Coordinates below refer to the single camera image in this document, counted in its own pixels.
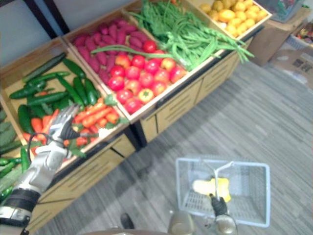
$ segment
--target yellow fruit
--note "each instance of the yellow fruit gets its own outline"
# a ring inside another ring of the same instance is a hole
[[[258,15],[257,15],[255,21],[256,21],[256,22],[259,22],[259,21],[261,21],[262,19],[264,19],[267,15],[268,15],[267,12],[264,11],[264,10],[262,10],[262,11],[260,11],[260,12],[258,13]]]
[[[233,12],[231,10],[224,9],[224,10],[219,12],[219,21],[227,23],[228,21],[230,21],[233,18],[235,18],[235,12]]]
[[[253,5],[253,0],[245,0],[243,3],[244,5],[246,5],[246,8],[248,9]]]
[[[228,33],[230,33],[233,37],[238,37],[238,32],[237,32],[237,29],[234,25],[232,24],[229,24],[227,27],[226,27],[226,31]]]
[[[208,13],[211,10],[211,6],[209,4],[207,4],[207,3],[203,3],[199,7],[205,13]]]
[[[257,14],[254,11],[248,10],[245,12],[245,14],[248,19],[256,20]]]
[[[234,11],[245,11],[246,5],[243,2],[238,2],[234,5]]]
[[[249,11],[254,11],[255,13],[258,13],[260,11],[260,8],[256,5],[253,5],[248,8]]]
[[[212,5],[212,9],[216,11],[222,11],[223,7],[223,3],[220,0],[215,1]]]
[[[241,24],[242,20],[240,18],[233,18],[228,22],[228,25],[233,25],[238,27]]]
[[[241,24],[238,26],[238,28],[237,28],[237,33],[238,33],[238,35],[241,35],[241,34],[243,34],[244,32],[246,32],[246,30],[247,30],[246,24],[245,24],[245,23],[241,23]]]
[[[208,16],[215,21],[219,20],[219,13],[216,10],[210,10]]]
[[[224,9],[229,9],[231,7],[230,0],[222,0]]]
[[[237,11],[235,12],[236,18],[239,18],[241,21],[246,20],[246,14],[243,11]]]
[[[247,28],[251,28],[252,26],[255,25],[255,20],[253,20],[253,19],[247,19],[247,20],[245,21],[245,24],[246,24]]]

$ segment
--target robotic arm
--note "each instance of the robotic arm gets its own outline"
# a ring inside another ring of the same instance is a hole
[[[50,185],[63,159],[68,155],[63,140],[80,136],[71,128],[79,105],[64,109],[54,120],[47,145],[37,148],[37,156],[16,183],[12,194],[0,205],[0,233],[20,235],[28,225],[39,197]]]

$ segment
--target cucumber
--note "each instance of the cucumber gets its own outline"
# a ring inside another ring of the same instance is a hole
[[[65,58],[65,56],[66,56],[66,54],[64,52],[62,52],[61,54],[57,55],[56,57],[53,57],[52,59],[45,62],[43,65],[39,66],[38,68],[36,68],[32,72],[30,72],[25,77],[23,77],[22,81],[28,82],[29,80],[43,74],[44,72],[47,72],[49,69],[53,68],[58,63],[60,63]]]

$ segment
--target red tomato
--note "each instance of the red tomato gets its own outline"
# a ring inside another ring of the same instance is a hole
[[[113,91],[119,91],[124,88],[124,78],[121,76],[111,77],[108,82],[108,86]]]
[[[143,104],[148,103],[150,100],[152,100],[154,97],[153,91],[151,91],[148,88],[142,89],[139,94],[138,98]]]
[[[167,71],[171,71],[173,68],[175,68],[176,62],[172,58],[164,58],[161,62],[161,68],[166,69]]]
[[[139,76],[139,82],[142,85],[142,87],[144,87],[144,88],[151,87],[154,80],[155,80],[155,78],[153,77],[153,75],[148,73],[148,72],[143,71],[143,72],[141,72],[141,74]]]
[[[110,74],[112,75],[112,77],[114,77],[114,76],[124,77],[125,76],[125,69],[120,65],[114,65],[110,71]]]
[[[128,55],[118,55],[115,58],[115,64],[124,67],[125,69],[131,65],[131,60]]]
[[[132,66],[143,69],[145,67],[145,57],[142,55],[135,55],[132,59]]]
[[[126,81],[125,89],[130,90],[134,95],[138,95],[141,90],[141,84],[137,80],[128,80]]]
[[[145,65],[145,71],[154,75],[159,69],[158,63],[155,59],[149,60]]]
[[[165,54],[165,52],[163,50],[156,50],[154,53],[155,54]],[[154,60],[158,63],[158,65],[161,65],[163,59],[164,58],[154,58]]]
[[[147,40],[143,44],[143,50],[146,53],[154,53],[156,51],[156,49],[157,49],[157,44],[155,43],[155,41]]]
[[[187,71],[184,70],[180,66],[176,66],[175,68],[172,69],[170,72],[170,80],[173,83],[176,83],[178,80],[180,80],[182,77],[184,77],[187,74]]]
[[[151,87],[151,90],[155,96],[161,94],[163,91],[165,91],[165,89],[166,84],[164,82],[155,82]]]
[[[125,104],[126,100],[133,97],[133,93],[130,90],[120,90],[116,93],[116,99],[121,103]]]
[[[155,81],[167,84],[170,80],[170,73],[167,70],[159,69],[155,73]]]
[[[137,97],[130,98],[126,101],[124,107],[130,114],[133,114],[142,106],[140,100]]]
[[[140,76],[140,69],[135,66],[129,66],[125,70],[125,75],[130,80],[138,80]]]

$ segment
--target shopping basket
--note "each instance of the shopping basket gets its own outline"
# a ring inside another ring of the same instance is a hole
[[[176,160],[177,196],[180,210],[213,218],[209,195],[195,192],[192,183],[195,180],[214,178],[214,169],[229,162],[204,159],[207,157]],[[217,177],[229,180],[231,200],[227,207],[236,223],[257,227],[269,226],[270,178],[267,164],[231,162],[230,167],[219,171]]]

